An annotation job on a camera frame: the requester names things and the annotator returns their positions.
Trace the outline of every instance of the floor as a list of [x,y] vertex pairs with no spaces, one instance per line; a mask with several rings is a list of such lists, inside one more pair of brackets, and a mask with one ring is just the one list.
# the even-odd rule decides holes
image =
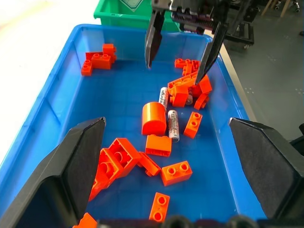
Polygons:
[[253,22],[255,44],[225,41],[239,80],[257,121],[278,130],[287,140],[301,136],[304,123],[304,28],[302,13],[290,8],[285,16],[269,9]]

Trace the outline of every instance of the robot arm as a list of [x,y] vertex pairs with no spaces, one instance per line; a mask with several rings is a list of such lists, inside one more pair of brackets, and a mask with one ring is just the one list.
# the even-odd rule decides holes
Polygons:
[[161,29],[165,11],[171,12],[180,29],[203,34],[212,30],[213,41],[207,44],[201,59],[196,84],[205,76],[217,59],[228,25],[230,0],[152,0],[152,15],[145,38],[145,61],[151,67],[162,41]]

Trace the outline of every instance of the orange brick with holes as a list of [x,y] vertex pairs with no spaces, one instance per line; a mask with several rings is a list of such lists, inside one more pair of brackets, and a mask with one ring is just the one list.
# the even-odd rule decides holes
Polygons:
[[123,172],[119,177],[128,175],[141,158],[138,151],[126,138],[116,138],[109,150],[123,167]]
[[97,222],[89,213],[86,213],[80,220],[79,225],[73,226],[73,228],[97,228]]
[[188,88],[186,86],[175,86],[170,97],[173,107],[184,107],[188,98]]
[[183,67],[185,67],[187,65],[187,63],[191,63],[191,60],[190,59],[183,60],[181,58],[178,58],[174,61],[174,66],[175,66],[175,68],[183,69]]
[[95,53],[92,57],[93,68],[110,70],[112,66],[111,56]]
[[192,112],[185,128],[184,135],[194,139],[196,133],[198,132],[202,118],[203,116],[201,114]]
[[166,219],[170,196],[155,193],[149,220],[163,222]]
[[192,170],[187,161],[169,165],[161,169],[161,179],[164,186],[186,181],[192,175]]
[[156,176],[160,173],[161,168],[145,153],[139,152],[141,159],[137,163],[139,167],[144,167],[146,169],[145,173],[151,177]]
[[99,161],[95,181],[92,186],[89,201],[91,201],[102,189],[108,188],[118,178],[124,168],[107,148],[103,148],[99,154]]
[[172,140],[168,136],[147,136],[145,153],[169,157],[171,154]]
[[92,62],[90,60],[85,60],[84,64],[81,68],[81,75],[83,76],[91,76],[93,71]]

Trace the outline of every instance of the aa battery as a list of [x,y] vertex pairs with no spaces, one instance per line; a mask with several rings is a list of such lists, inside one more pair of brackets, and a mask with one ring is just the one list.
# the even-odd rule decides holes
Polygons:
[[193,92],[192,92],[192,87],[189,87],[186,105],[191,105],[192,103],[193,103]]
[[167,110],[168,96],[169,96],[168,88],[167,87],[161,88],[160,98],[159,98],[158,102],[161,103],[165,107],[165,110]]
[[180,140],[179,132],[179,120],[177,118],[177,112],[175,110],[170,110],[168,112],[168,122],[169,122],[169,138],[172,142],[178,142]]

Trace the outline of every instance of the orange duplo block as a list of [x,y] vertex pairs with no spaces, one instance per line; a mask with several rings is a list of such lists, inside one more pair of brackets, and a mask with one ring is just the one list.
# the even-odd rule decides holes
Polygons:
[[166,219],[170,196],[155,193],[149,220],[163,222]]
[[191,63],[190,59],[182,60],[181,58],[178,58],[174,61],[175,68],[182,68],[187,65],[187,63]]
[[209,81],[208,75],[205,75],[203,79],[199,82],[200,89],[203,94],[208,94],[212,91],[212,86]]
[[93,71],[92,62],[90,60],[85,60],[81,68],[81,75],[91,76]]
[[112,66],[111,56],[107,54],[94,54],[92,57],[93,68],[110,70]]
[[142,134],[164,135],[166,131],[166,110],[158,102],[150,102],[142,108]]
[[164,186],[186,181],[192,175],[192,170],[187,161],[163,167],[161,169],[161,179]]
[[206,106],[206,104],[207,104],[208,101],[209,101],[209,97],[207,96],[207,98],[205,99],[205,101],[201,105],[201,108],[204,108]]
[[189,92],[186,86],[175,86],[170,97],[170,103],[172,103],[173,107],[184,107],[188,94]]
[[120,177],[124,171],[123,166],[115,158],[114,153],[107,148],[103,148],[100,151],[98,169],[103,170],[108,177],[109,184],[107,187],[109,187],[116,178]]
[[202,94],[200,86],[194,85],[192,86],[192,96],[193,97],[199,97]]
[[103,53],[101,51],[99,51],[99,52],[96,52],[96,51],[95,52],[86,52],[85,53],[85,59],[86,60],[92,60],[92,57],[93,57],[94,54],[99,54],[101,56],[103,55]]
[[80,220],[79,225],[73,226],[73,228],[97,228],[97,222],[89,213],[86,213]]
[[198,60],[192,60],[192,71],[198,71],[200,67],[200,62]]
[[103,53],[111,56],[111,63],[114,63],[117,59],[115,52],[116,52],[116,47],[114,47],[113,44],[103,45]]
[[187,63],[182,69],[182,75],[186,76],[192,73],[192,63]]
[[172,140],[168,136],[147,136],[146,150],[148,154],[169,157],[172,150]]
[[109,147],[109,151],[123,167],[123,172],[119,175],[125,177],[141,159],[140,154],[126,138],[116,138]]
[[98,167],[95,180],[92,186],[91,194],[89,197],[89,201],[94,199],[102,189],[108,188],[109,182],[110,182],[109,178],[107,177],[102,167],[101,168]]
[[194,139],[202,118],[203,116],[201,114],[192,112],[185,128],[184,135]]
[[207,97],[208,97],[207,94],[201,94],[196,100],[194,104],[194,108],[199,110],[202,107],[203,103],[206,101]]
[[144,167],[146,169],[146,174],[151,176],[156,176],[160,173],[161,168],[145,153],[139,152],[141,159],[137,163],[139,167]]

